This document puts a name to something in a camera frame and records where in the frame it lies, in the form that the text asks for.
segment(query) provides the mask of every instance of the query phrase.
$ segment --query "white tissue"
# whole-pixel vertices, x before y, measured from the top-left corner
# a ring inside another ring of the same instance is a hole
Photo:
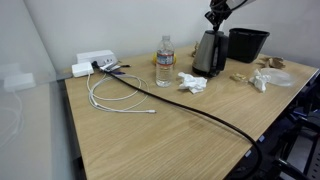
[[[271,80],[270,75],[262,75],[258,69],[254,70],[254,75],[249,79],[251,83],[254,84],[256,88],[258,88],[261,92],[265,92],[267,90],[266,83]]]
[[[189,89],[193,94],[202,92],[206,87],[207,80],[203,77],[193,77],[190,74],[180,72],[178,76],[182,77],[182,84],[179,89]]]

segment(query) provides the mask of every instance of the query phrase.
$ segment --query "plastic water bottle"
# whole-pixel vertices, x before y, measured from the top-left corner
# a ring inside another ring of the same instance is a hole
[[[172,80],[174,47],[170,36],[162,36],[157,50],[156,83],[160,87],[168,87]]]

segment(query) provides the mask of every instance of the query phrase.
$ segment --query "white plate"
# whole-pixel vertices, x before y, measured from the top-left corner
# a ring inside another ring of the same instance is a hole
[[[275,84],[278,86],[292,86],[294,81],[290,74],[274,68],[263,68],[261,69],[262,75],[270,75],[271,80],[269,83]]]

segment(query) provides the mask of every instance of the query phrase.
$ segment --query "bottle label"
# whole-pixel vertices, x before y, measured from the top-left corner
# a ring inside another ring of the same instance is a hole
[[[173,64],[173,54],[157,54],[157,63],[161,65],[171,65]]]

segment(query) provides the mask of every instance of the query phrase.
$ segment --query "black trash can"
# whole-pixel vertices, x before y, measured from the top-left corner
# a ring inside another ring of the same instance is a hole
[[[246,63],[257,58],[270,35],[269,32],[244,28],[233,28],[229,32],[228,57]]]

